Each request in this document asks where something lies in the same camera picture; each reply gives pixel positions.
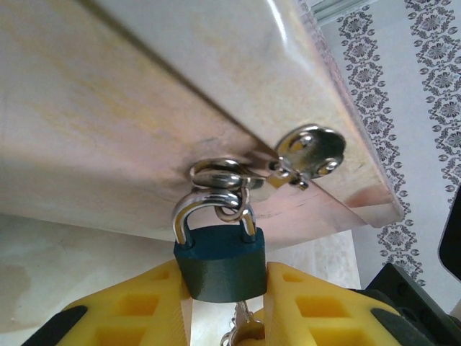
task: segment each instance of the green padlock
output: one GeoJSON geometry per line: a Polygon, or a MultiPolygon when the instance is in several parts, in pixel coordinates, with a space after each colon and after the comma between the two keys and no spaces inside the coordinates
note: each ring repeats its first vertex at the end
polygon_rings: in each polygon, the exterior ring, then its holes
{"type": "Polygon", "coordinates": [[[218,225],[190,231],[189,215],[199,208],[239,209],[242,200],[228,190],[192,192],[176,205],[174,256],[193,299],[231,303],[261,296],[267,290],[264,235],[249,205],[240,225],[218,225]]]}

